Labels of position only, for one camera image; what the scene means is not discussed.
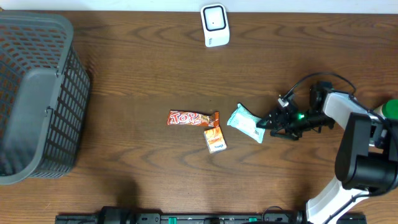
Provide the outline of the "mint green wipes pack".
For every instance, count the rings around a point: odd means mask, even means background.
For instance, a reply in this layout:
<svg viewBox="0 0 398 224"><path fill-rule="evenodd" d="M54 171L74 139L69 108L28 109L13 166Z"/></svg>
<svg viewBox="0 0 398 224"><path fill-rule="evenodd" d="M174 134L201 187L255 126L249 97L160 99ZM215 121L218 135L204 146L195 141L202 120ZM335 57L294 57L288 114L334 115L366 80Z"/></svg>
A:
<svg viewBox="0 0 398 224"><path fill-rule="evenodd" d="M238 103L237 109L232 113L227 121L227 125L240 130L259 144L262 144L265 129L257 127L257 123L260 122L260 120L261 118L254 116L241 103Z"/></svg>

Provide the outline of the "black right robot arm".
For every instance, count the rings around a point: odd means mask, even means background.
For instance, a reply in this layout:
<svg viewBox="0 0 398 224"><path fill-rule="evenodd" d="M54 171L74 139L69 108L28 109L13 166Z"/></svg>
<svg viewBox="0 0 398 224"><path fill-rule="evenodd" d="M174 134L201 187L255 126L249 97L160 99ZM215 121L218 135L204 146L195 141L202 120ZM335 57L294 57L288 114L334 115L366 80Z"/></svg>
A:
<svg viewBox="0 0 398 224"><path fill-rule="evenodd" d="M310 87L310 109L299 111L294 93L256 126L277 138L297 141L309 130L321 132L338 124L344 130L335 159L335 176L304 211L288 215L287 223L348 223L344 214L357 203L397 188L397 121L361 105L330 82Z"/></svg>

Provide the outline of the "red snack wrapper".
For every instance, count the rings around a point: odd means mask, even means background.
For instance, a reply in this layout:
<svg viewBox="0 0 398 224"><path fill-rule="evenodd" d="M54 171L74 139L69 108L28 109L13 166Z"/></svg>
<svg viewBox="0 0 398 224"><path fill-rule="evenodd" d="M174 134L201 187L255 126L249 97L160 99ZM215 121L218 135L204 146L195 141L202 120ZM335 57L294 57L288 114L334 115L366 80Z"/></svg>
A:
<svg viewBox="0 0 398 224"><path fill-rule="evenodd" d="M206 115L196 112L171 110L167 118L167 125L190 125L217 128L220 125L219 112Z"/></svg>

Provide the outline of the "green lid jar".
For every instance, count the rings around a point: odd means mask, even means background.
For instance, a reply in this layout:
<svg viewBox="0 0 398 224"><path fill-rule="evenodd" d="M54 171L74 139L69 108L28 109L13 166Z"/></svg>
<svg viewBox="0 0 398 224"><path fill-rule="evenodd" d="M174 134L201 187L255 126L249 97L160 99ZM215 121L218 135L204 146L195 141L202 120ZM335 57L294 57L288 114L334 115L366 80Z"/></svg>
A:
<svg viewBox="0 0 398 224"><path fill-rule="evenodd" d="M398 100L389 100L373 111L383 118L398 120Z"/></svg>

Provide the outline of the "orange small box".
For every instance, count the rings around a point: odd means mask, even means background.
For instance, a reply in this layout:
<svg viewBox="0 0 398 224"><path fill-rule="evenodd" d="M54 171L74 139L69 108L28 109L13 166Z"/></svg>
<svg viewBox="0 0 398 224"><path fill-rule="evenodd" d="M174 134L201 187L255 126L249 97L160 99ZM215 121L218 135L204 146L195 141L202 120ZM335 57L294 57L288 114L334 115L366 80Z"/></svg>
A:
<svg viewBox="0 0 398 224"><path fill-rule="evenodd" d="M223 151L227 148L223 133L220 127L204 131L206 145L210 154Z"/></svg>

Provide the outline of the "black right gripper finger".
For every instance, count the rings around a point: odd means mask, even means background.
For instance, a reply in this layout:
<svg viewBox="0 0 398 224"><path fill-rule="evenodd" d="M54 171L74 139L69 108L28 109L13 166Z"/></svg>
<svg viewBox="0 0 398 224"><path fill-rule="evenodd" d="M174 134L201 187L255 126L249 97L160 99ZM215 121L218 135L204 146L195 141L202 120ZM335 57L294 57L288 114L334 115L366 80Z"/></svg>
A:
<svg viewBox="0 0 398 224"><path fill-rule="evenodd" d="M282 133L282 129L272 130L270 132L270 135L272 137L287 139L287 140L291 140L291 141L298 141L300 139L300 132L295 132L295 131L291 132L286 129L284 130L283 133Z"/></svg>
<svg viewBox="0 0 398 224"><path fill-rule="evenodd" d="M284 125L284 110L275 108L257 122L256 127L262 129L281 129Z"/></svg>

